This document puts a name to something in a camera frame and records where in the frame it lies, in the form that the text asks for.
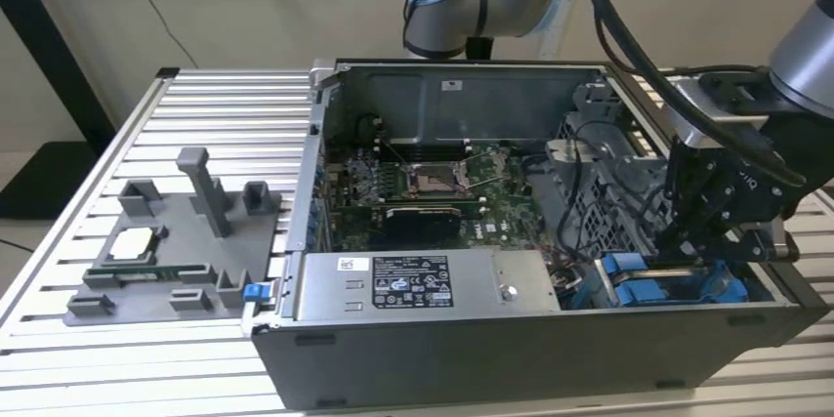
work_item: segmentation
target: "white wall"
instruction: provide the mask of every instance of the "white wall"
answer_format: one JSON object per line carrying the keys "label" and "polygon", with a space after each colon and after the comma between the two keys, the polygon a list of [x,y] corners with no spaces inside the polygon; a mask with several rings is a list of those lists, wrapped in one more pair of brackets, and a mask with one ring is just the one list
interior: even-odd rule
{"label": "white wall", "polygon": [[[614,0],[657,62],[765,62],[811,0]],[[318,57],[403,56],[403,0],[155,0],[200,67],[308,67]],[[44,0],[118,119],[160,66],[190,66],[146,0]],[[533,59],[539,38],[505,39],[497,58]],[[587,0],[557,57],[603,59]]]}
{"label": "white wall", "polygon": [[[766,63],[813,0],[613,0],[658,65]],[[558,58],[605,59],[591,8],[578,0]]]}
{"label": "white wall", "polygon": [[[403,0],[154,0],[200,67],[403,57]],[[160,66],[190,66],[146,0],[44,0],[102,100],[124,118]],[[498,42],[534,58],[538,38]]]}
{"label": "white wall", "polygon": [[0,151],[79,141],[82,132],[0,12]]}

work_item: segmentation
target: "floor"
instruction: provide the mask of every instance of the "floor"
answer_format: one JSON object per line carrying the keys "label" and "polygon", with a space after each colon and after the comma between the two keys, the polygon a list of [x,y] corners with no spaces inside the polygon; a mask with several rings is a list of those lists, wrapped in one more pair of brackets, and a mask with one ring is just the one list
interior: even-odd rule
{"label": "floor", "polygon": [[[0,151],[0,189],[27,164],[32,154],[31,151]],[[51,227],[52,221],[0,219],[0,238],[34,249]],[[6,293],[12,284],[28,256],[27,251],[0,243],[0,294]]]}

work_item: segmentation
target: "metal rail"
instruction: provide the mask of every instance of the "metal rail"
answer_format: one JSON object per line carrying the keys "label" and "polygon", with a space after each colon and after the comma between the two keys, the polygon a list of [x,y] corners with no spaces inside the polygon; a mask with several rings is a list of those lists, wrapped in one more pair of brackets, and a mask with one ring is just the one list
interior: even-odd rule
{"label": "metal rail", "polygon": [[[183,145],[208,147],[211,171],[224,188],[240,188],[258,176],[282,191],[284,212],[270,266],[270,271],[280,271],[308,109],[306,71],[184,71],[176,79],[154,83],[0,302],[0,311],[7,311],[0,327],[0,415],[288,412],[238,320],[70,328],[62,315],[122,211],[115,196],[126,180],[152,178],[162,191],[190,190],[187,178],[174,171]],[[834,201],[822,193],[807,197],[789,228],[803,252],[798,269],[834,305]],[[834,313],[785,347],[741,355],[695,390],[364,415],[799,413],[834,414]]]}

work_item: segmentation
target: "black stand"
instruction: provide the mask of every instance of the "black stand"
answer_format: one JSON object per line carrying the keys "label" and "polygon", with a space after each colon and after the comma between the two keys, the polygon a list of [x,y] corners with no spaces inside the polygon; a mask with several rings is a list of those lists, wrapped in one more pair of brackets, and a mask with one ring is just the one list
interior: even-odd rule
{"label": "black stand", "polygon": [[493,59],[493,43],[495,38],[471,37],[467,38],[467,59],[474,61],[489,61]]}
{"label": "black stand", "polygon": [[0,192],[0,218],[54,219],[62,213],[115,130],[40,0],[0,0],[0,9],[82,130],[84,142],[50,142]]}

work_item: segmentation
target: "power supply label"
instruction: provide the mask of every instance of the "power supply label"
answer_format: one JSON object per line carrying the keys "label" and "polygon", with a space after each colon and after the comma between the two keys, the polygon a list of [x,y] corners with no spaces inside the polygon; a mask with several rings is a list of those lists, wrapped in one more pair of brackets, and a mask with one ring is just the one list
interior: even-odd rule
{"label": "power supply label", "polygon": [[446,256],[374,258],[372,279],[372,303],[380,309],[455,306]]}

